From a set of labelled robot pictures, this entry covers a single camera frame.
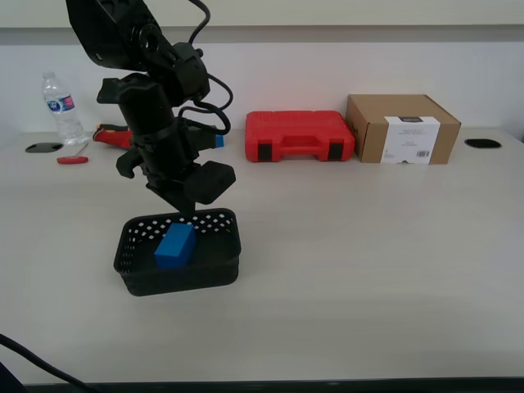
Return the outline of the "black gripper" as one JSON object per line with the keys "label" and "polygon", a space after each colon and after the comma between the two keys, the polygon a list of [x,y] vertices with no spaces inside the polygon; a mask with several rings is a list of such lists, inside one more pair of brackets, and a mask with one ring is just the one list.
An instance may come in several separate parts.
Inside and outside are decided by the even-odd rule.
{"label": "black gripper", "polygon": [[[130,126],[131,149],[117,161],[116,168],[125,178],[134,177],[138,166],[151,183],[184,183],[201,169],[199,152],[188,126]],[[178,186],[156,187],[147,183],[148,190],[174,207],[181,216],[192,219],[196,202],[190,200]]]}

